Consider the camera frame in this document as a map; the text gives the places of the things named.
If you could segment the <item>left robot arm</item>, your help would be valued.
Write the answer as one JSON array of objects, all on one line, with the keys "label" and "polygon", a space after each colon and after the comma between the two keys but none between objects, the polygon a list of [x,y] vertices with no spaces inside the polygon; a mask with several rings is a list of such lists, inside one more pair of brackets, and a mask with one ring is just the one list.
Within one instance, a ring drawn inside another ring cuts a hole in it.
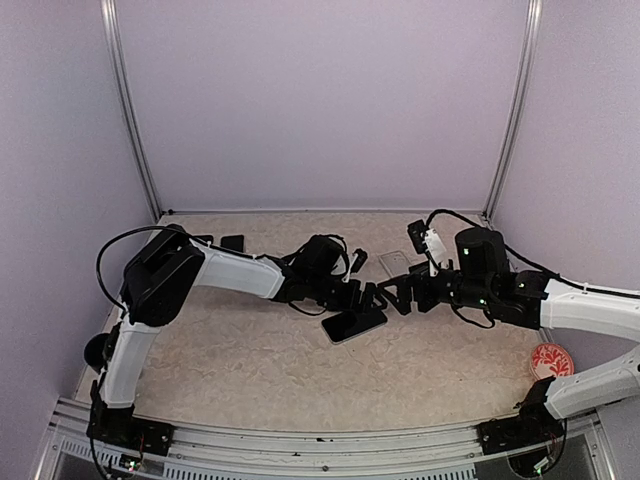
[{"label": "left robot arm", "polygon": [[216,246],[211,237],[190,234],[177,224],[147,230],[153,236],[126,264],[119,294],[107,297],[118,312],[115,326],[85,347],[85,361],[98,374],[92,406],[104,410],[99,424],[118,444],[133,443],[140,434],[139,421],[130,414],[147,355],[195,287],[252,295],[295,311],[311,300],[335,344],[387,322],[387,302],[377,286],[355,277],[366,252],[349,251],[336,234],[315,234],[294,252],[276,257]]}]

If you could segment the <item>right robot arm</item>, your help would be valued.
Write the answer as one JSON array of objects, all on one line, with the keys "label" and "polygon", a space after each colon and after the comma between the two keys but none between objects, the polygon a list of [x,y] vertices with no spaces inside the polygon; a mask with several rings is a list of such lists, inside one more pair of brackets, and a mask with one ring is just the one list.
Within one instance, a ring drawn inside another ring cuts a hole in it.
[{"label": "right robot arm", "polygon": [[[453,311],[472,308],[491,322],[531,330],[573,329],[639,340],[639,295],[578,284],[536,266],[514,272],[502,235],[484,227],[458,232],[459,266],[432,261],[379,284],[381,294],[402,315],[426,313],[439,304]],[[523,444],[535,442],[551,421],[639,394],[639,350],[568,377],[538,380],[522,401],[511,433]]]}]

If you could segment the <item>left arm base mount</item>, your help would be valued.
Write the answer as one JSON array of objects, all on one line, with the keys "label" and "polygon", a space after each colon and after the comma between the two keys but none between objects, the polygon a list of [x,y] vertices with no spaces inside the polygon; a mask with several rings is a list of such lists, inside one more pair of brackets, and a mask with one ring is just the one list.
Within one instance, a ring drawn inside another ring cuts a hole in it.
[{"label": "left arm base mount", "polygon": [[105,444],[134,450],[142,454],[166,457],[175,427],[169,423],[134,415],[134,406],[111,408],[102,400],[98,382],[91,386],[91,407],[87,436]]}]

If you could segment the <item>black phone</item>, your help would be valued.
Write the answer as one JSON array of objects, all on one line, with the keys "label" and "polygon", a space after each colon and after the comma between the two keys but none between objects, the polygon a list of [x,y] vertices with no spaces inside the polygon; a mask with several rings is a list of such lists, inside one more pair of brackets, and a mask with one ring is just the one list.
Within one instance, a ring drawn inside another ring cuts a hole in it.
[{"label": "black phone", "polygon": [[245,237],[242,234],[227,235],[220,239],[220,247],[234,252],[245,252]]},{"label": "black phone", "polygon": [[387,316],[379,310],[366,313],[342,312],[321,321],[330,341],[340,344],[387,323]]},{"label": "black phone", "polygon": [[214,237],[212,235],[194,235],[191,239],[207,248],[210,248],[214,244]]}]

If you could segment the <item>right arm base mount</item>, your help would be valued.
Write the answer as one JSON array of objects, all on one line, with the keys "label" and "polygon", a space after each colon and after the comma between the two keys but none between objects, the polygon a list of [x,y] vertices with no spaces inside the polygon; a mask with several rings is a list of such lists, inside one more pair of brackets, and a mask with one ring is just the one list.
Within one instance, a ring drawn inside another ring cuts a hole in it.
[{"label": "right arm base mount", "polygon": [[538,380],[518,404],[515,416],[494,419],[477,425],[482,452],[492,455],[563,437],[566,426],[544,406],[555,377]]}]

